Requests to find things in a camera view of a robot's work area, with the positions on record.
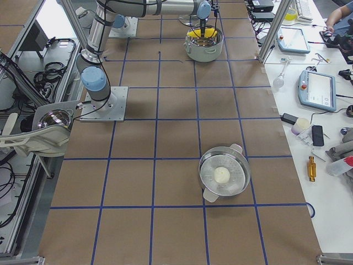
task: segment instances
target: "yellow sponge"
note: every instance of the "yellow sponge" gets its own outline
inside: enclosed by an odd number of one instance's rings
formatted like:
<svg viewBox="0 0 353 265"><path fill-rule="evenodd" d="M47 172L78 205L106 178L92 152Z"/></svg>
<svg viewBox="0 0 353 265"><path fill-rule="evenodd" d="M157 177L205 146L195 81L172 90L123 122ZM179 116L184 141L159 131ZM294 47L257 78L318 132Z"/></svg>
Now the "yellow sponge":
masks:
<svg viewBox="0 0 353 265"><path fill-rule="evenodd" d="M195 29L193 31L188 32L188 36L192 37L192 38L197 38L201 36L201 29ZM205 30L205 38L210 38L210 37L214 37L217 36L217 30L215 29L206 29Z"/></svg>

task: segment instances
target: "clear plastic container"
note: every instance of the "clear plastic container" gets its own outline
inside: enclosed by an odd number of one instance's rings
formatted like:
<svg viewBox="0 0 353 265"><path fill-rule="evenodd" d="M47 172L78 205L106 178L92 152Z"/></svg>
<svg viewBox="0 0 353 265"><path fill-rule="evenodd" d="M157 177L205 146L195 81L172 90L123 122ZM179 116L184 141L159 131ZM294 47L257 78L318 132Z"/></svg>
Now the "clear plastic container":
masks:
<svg viewBox="0 0 353 265"><path fill-rule="evenodd" d="M337 160L326 166L326 171L331 176L337 177L353 168L353 156L348 156Z"/></svg>

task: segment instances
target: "beige chair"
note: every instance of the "beige chair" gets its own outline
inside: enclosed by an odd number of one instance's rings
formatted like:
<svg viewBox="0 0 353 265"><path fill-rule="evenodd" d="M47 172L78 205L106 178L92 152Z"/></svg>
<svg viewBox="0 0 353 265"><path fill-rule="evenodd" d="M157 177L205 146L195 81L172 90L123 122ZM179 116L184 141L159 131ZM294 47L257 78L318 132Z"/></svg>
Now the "beige chair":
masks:
<svg viewBox="0 0 353 265"><path fill-rule="evenodd" d="M61 125L51 125L43 129L10 135L17 120L12 113L0 135L1 148L14 148L19 156L27 157L30 153L37 155L45 173L52 177L44 157L63 156L66 151L70 131Z"/></svg>

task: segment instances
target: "blue sleeve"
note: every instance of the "blue sleeve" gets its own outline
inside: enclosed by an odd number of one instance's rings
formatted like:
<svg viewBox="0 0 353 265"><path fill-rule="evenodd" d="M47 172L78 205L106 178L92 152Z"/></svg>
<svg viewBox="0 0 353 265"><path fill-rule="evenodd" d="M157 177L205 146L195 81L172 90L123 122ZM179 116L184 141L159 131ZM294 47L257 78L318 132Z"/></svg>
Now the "blue sleeve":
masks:
<svg viewBox="0 0 353 265"><path fill-rule="evenodd" d="M346 4L346 6L353 12L353 1Z"/></svg>

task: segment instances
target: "person's arm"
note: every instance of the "person's arm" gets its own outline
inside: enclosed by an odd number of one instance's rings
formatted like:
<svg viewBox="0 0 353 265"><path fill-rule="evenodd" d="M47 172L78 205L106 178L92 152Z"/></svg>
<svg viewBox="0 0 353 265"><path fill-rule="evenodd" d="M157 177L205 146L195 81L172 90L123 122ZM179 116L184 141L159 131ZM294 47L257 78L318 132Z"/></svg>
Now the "person's arm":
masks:
<svg viewBox="0 0 353 265"><path fill-rule="evenodd" d="M327 29L333 33L333 25L340 21L340 19L347 17L350 13L352 13L352 11L348 8L347 5L334 10L326 20Z"/></svg>

